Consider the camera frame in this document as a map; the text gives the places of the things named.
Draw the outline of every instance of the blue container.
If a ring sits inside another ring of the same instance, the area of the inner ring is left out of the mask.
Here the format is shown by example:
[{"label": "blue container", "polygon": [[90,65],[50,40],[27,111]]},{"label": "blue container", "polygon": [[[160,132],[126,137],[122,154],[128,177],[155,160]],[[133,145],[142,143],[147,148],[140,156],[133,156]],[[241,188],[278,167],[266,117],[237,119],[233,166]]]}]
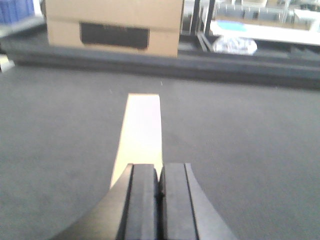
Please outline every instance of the blue container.
[{"label": "blue container", "polygon": [[0,24],[12,24],[35,14],[33,0],[0,0]]}]

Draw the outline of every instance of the blue object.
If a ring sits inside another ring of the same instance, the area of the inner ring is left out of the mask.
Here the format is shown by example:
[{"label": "blue object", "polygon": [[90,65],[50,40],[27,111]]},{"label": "blue object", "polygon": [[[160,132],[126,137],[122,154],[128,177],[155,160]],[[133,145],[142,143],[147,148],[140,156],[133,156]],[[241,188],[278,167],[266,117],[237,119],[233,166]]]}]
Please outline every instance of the blue object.
[{"label": "blue object", "polygon": [[247,29],[243,23],[236,21],[217,21],[218,26],[224,30],[246,32]]},{"label": "blue object", "polygon": [[0,24],[12,24],[35,14],[33,0],[0,0]]}]

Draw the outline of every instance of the black label on box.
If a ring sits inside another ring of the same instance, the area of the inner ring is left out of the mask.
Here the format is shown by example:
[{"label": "black label on box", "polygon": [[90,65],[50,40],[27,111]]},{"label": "black label on box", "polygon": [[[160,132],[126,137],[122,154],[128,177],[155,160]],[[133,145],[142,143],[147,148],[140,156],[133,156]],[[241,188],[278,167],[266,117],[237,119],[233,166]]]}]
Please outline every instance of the black label on box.
[{"label": "black label on box", "polygon": [[146,49],[149,29],[80,22],[80,38],[84,44]]}]

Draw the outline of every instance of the beige wooden plank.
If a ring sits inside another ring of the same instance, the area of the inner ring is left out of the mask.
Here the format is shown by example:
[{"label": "beige wooden plank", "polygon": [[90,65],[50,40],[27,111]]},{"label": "beige wooden plank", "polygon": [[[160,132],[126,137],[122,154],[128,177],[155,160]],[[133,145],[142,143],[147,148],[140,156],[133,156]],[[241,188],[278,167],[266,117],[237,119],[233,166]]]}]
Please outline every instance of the beige wooden plank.
[{"label": "beige wooden plank", "polygon": [[157,94],[128,95],[110,188],[127,164],[154,164],[158,177],[160,175],[163,166],[162,133]]}]

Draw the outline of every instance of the plastic bag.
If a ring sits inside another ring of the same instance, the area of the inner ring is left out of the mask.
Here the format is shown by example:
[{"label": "plastic bag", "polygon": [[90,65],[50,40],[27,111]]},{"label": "plastic bag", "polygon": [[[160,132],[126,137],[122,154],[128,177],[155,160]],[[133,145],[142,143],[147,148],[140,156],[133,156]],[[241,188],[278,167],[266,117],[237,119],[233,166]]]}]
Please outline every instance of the plastic bag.
[{"label": "plastic bag", "polygon": [[221,36],[213,43],[216,53],[253,55],[257,49],[253,39],[244,37]]}]

